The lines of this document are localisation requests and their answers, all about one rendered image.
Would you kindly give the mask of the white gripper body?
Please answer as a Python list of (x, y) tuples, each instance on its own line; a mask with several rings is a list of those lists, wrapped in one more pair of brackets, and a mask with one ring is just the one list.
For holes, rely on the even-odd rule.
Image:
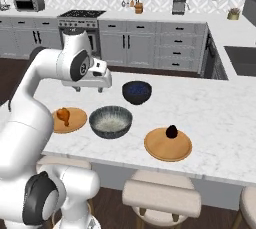
[(89, 88), (110, 88), (112, 86), (112, 75), (109, 70), (103, 76), (94, 76), (89, 77), (86, 74), (81, 80), (77, 82), (63, 81), (64, 86), (69, 87), (89, 87)]

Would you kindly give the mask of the brown chicken drumstick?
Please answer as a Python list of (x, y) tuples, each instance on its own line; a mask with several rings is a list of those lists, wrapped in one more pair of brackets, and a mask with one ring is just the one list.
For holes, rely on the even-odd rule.
[(64, 125), (66, 127), (69, 126), (69, 118), (70, 118), (70, 112), (67, 108), (61, 108), (61, 109), (58, 109), (57, 112), (57, 117), (64, 122)]

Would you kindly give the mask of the dark blue bowl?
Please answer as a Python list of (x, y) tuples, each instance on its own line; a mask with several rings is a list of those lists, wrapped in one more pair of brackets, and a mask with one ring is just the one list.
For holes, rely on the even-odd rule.
[(144, 81), (129, 81), (122, 86), (122, 95), (126, 101), (133, 105), (141, 105), (152, 94), (152, 86)]

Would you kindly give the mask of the grey speckled bowl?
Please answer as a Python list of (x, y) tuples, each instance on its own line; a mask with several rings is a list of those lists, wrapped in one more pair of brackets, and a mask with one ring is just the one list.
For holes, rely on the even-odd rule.
[(93, 111), (89, 124), (93, 132), (103, 139), (124, 136), (132, 125), (132, 113), (120, 106), (104, 106)]

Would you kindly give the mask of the dark avocado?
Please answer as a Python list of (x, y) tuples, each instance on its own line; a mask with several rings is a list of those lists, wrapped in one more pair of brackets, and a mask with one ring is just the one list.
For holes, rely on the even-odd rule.
[(165, 132), (166, 136), (170, 139), (174, 139), (178, 135), (178, 130), (175, 125), (170, 125)]

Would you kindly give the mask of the round wooden plate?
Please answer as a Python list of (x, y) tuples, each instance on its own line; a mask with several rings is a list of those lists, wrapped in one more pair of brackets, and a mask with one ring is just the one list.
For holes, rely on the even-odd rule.
[(57, 117), (57, 110), (52, 113), (54, 119), (54, 132), (58, 134), (71, 133), (82, 128), (87, 122), (87, 114), (80, 108), (63, 107), (70, 112), (69, 126), (66, 127), (64, 122)]
[(190, 138), (177, 129), (177, 137), (170, 139), (165, 134), (166, 129), (166, 127), (156, 128), (145, 136), (146, 151), (154, 158), (166, 162), (176, 162), (188, 157), (192, 151)]

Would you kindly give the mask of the stainless steel stove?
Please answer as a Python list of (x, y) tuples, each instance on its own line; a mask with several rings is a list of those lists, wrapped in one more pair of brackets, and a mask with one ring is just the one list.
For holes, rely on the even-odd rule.
[(60, 36), (65, 28), (83, 28), (88, 34), (91, 43), (92, 55), (99, 57), (100, 35), (98, 17), (105, 13), (105, 10), (70, 10), (57, 17)]

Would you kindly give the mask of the grey base cupboards with drawers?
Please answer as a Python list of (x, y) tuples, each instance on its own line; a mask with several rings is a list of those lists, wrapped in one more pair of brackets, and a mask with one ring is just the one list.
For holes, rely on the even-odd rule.
[(111, 66), (197, 72), (205, 23), (100, 20), (102, 59)]

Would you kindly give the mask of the beige cushioned stool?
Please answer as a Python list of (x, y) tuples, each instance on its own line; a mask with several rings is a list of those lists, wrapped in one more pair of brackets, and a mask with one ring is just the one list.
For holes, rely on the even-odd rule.
[(198, 218), (201, 196), (185, 176), (137, 170), (125, 182), (122, 202), (136, 215), (136, 229), (145, 225), (181, 229), (187, 218)]
[(64, 165), (64, 166), (73, 166), (79, 167), (87, 170), (91, 170), (91, 164), (86, 160), (79, 160), (67, 157), (60, 157), (60, 156), (43, 156), (37, 162), (37, 171), (47, 171), (54, 174), (59, 174), (59, 171), (56, 167), (49, 167), (50, 164), (57, 164), (57, 165)]
[(244, 187), (240, 194), (239, 209), (231, 229), (238, 229), (245, 221), (249, 229), (256, 229), (256, 187)]

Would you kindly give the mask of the silver toaster oven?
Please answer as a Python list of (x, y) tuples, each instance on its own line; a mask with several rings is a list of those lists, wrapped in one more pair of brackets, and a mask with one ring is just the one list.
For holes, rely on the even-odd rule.
[(13, 0), (17, 11), (39, 12), (45, 9), (44, 0)]

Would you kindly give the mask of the dark dishwasher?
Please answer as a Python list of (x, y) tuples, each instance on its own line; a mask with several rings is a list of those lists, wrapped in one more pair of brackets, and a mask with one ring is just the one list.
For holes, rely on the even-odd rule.
[(207, 34), (206, 44), (203, 51), (204, 54), (200, 76), (205, 79), (227, 80), (228, 76), (211, 33)]

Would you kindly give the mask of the silver coffee machine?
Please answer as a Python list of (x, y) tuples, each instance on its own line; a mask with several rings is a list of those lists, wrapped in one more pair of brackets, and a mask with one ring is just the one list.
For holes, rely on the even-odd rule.
[(173, 0), (172, 14), (173, 15), (184, 15), (185, 11), (190, 9), (187, 0)]

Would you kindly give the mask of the dark sink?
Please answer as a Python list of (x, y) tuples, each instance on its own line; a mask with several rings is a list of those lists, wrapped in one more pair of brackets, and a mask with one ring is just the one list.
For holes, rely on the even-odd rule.
[(256, 47), (224, 47), (232, 66), (239, 76), (256, 77)]

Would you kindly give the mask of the potted plant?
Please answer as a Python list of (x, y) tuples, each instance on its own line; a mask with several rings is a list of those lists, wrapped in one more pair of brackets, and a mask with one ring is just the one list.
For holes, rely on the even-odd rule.
[(238, 20), (241, 10), (239, 8), (231, 8), (228, 11), (227, 19), (228, 20)]

